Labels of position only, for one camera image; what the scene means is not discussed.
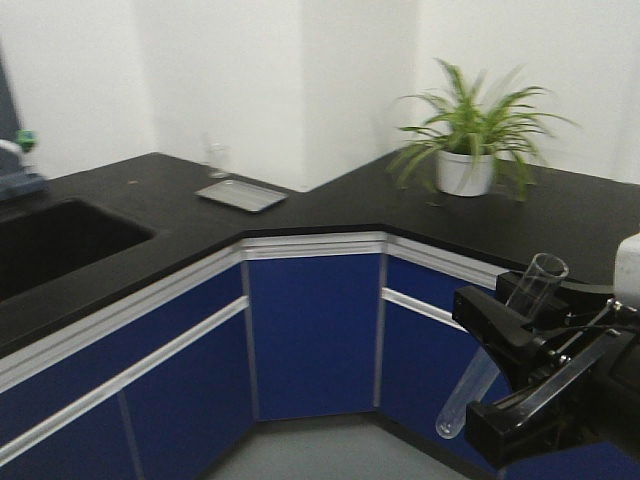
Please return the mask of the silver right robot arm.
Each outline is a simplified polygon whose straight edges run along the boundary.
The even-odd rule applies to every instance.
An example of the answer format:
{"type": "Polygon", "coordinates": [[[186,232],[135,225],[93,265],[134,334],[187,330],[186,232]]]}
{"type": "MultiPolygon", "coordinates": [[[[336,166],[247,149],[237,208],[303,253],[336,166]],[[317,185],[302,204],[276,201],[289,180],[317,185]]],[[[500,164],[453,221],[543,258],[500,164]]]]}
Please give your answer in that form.
{"type": "Polygon", "coordinates": [[[549,285],[536,275],[523,293],[529,319],[499,295],[462,287],[454,319],[506,377],[511,392],[492,403],[464,398],[465,438],[493,467],[608,442],[639,457],[639,237],[618,247],[611,288],[549,285]]]}

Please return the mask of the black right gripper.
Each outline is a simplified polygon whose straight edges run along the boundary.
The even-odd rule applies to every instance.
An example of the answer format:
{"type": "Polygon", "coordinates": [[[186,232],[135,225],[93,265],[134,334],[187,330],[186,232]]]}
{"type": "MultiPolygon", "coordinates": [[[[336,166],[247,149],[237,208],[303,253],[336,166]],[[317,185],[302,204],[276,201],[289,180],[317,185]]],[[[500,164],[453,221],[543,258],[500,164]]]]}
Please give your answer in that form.
{"type": "Polygon", "coordinates": [[[544,273],[501,274],[495,296],[454,293],[453,319],[512,388],[468,404],[467,442],[495,468],[599,442],[637,459],[638,310],[613,300],[610,286],[544,273]]]}

